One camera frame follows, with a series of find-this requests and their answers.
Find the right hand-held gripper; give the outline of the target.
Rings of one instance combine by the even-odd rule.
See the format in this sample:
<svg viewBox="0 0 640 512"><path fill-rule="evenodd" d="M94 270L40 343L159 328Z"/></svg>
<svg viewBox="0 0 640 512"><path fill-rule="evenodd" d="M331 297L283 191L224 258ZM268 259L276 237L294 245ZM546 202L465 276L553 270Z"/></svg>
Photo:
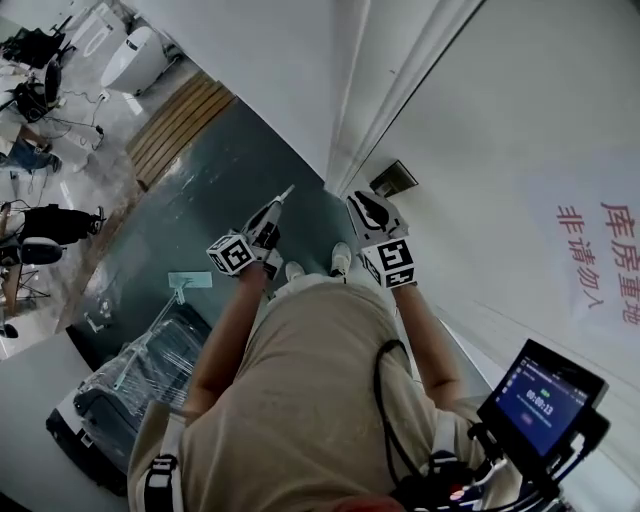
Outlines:
<svg viewBox="0 0 640 512"><path fill-rule="evenodd" d="M346 205L359 243L358 256L376 283L384 289L413 283L409 229L396 206L366 191L349 195Z"/></svg>

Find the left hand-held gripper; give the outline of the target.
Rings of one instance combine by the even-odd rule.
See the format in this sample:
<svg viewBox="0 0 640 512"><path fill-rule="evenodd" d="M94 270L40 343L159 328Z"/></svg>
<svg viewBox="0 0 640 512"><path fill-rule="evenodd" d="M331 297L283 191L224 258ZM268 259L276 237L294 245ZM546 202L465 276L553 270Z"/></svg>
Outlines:
<svg viewBox="0 0 640 512"><path fill-rule="evenodd" d="M283 264L276 249L281 212L282 201L275 197L245 223L242 231L231 230L214 242L206 254L218 271L238 277L250 264L260 263L268 279L274 280Z"/></svg>

